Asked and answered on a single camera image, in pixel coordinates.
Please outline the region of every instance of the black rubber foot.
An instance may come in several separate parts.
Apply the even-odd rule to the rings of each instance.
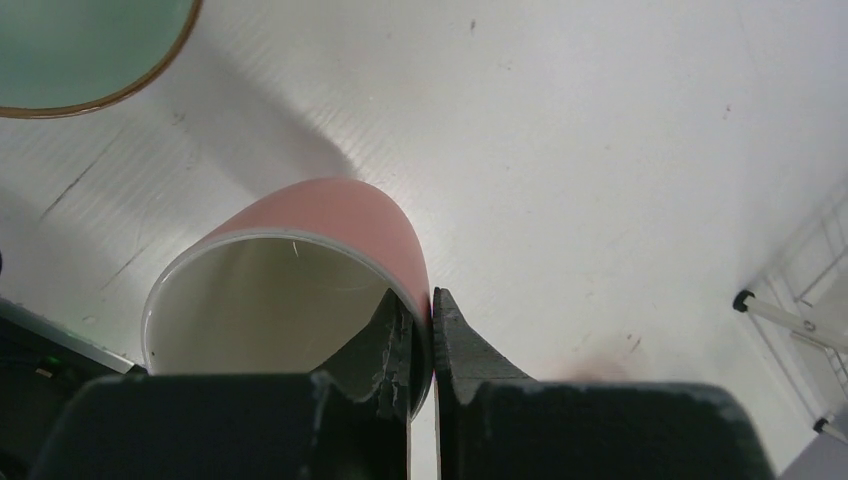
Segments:
[[[748,300],[749,298],[757,298],[757,296],[750,290],[742,290],[739,292],[739,294],[736,295],[736,298],[733,299],[733,309],[737,312],[747,312],[748,306],[745,305],[745,300]]]
[[[821,433],[822,430],[824,430],[824,426],[827,425],[828,423],[830,423],[830,422],[828,422],[827,420],[825,420],[823,418],[820,418],[820,419],[816,420],[815,424],[813,424],[813,430],[815,430],[816,433]]]

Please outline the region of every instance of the white wire rack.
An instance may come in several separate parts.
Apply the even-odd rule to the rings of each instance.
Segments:
[[[751,285],[749,316],[811,422],[848,406],[848,181],[835,189]],[[848,432],[830,432],[842,437]]]

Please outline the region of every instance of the cup rim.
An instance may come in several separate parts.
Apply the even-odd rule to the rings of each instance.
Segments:
[[[398,281],[398,279],[382,265],[375,262],[360,251],[351,248],[345,245],[344,243],[339,242],[338,240],[335,240],[331,237],[327,237],[325,235],[308,232],[305,230],[298,230],[292,228],[258,227],[222,233],[220,235],[215,235],[212,238],[201,240],[200,242],[196,243],[192,247],[189,247],[187,250],[182,252],[174,260],[172,260],[171,263],[169,263],[168,266],[165,267],[165,270],[162,272],[162,274],[159,275],[159,278],[157,278],[156,281],[153,283],[153,287],[150,289],[150,294],[147,296],[147,300],[144,303],[144,310],[141,321],[141,354],[142,358],[144,359],[145,366],[147,367],[150,374],[155,375],[156,372],[154,371],[153,366],[151,365],[150,352],[148,351],[148,326],[150,324],[151,314],[153,313],[153,306],[158,302],[162,294],[162,288],[165,282],[167,282],[167,280],[173,275],[184,270],[194,260],[200,258],[201,255],[208,253],[213,249],[240,241],[260,238],[307,242],[313,245],[328,248],[343,255],[349,256],[350,258],[354,259],[355,261],[359,262],[360,264],[374,272],[378,277],[380,277],[390,285],[390,287],[398,296],[398,298],[403,302],[404,306],[412,314],[412,317],[415,321],[415,328],[418,330],[418,337],[423,347],[422,362],[424,378],[420,379],[420,381],[424,382],[424,385],[420,390],[421,394],[419,398],[415,398],[413,400],[414,404],[412,405],[412,416],[415,417],[418,411],[424,405],[424,400],[427,398],[427,395],[430,392],[430,384],[432,383],[432,375],[429,373],[433,371],[432,349],[430,348],[430,332],[428,329],[429,318],[425,318],[424,314],[421,312],[420,305],[418,304],[418,302],[415,301],[415,298],[413,298],[409,292],[406,292],[403,289],[403,286],[400,281]]]
[[[169,48],[167,53],[165,53],[165,56],[162,57],[162,59],[159,60],[159,62],[154,65],[150,70],[148,70],[144,75],[142,75],[126,87],[118,90],[117,92],[110,93],[109,95],[98,98],[96,100],[91,100],[76,105],[67,105],[63,107],[21,108],[4,107],[0,105],[0,117],[17,119],[71,117],[83,113],[96,112],[103,108],[112,106],[122,100],[126,100],[132,95],[138,93],[144,87],[150,85],[153,80],[156,80],[159,75],[161,75],[162,72],[164,72],[171,65],[171,63],[177,57],[177,54],[182,51],[186,41],[188,41],[188,37],[194,30],[194,26],[197,24],[197,18],[200,15],[200,9],[202,5],[203,0],[192,1],[188,16],[186,17],[186,21],[183,24],[183,28],[182,30],[180,30],[179,35],[177,35],[177,38],[176,40],[174,40],[174,43],[171,45],[171,48]]]

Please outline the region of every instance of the white tabletop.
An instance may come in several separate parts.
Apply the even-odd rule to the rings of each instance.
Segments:
[[[277,188],[354,175],[529,374],[721,385],[782,469],[811,420],[730,301],[848,174],[846,9],[207,1],[141,94],[0,120],[0,295],[140,361],[179,252]]]

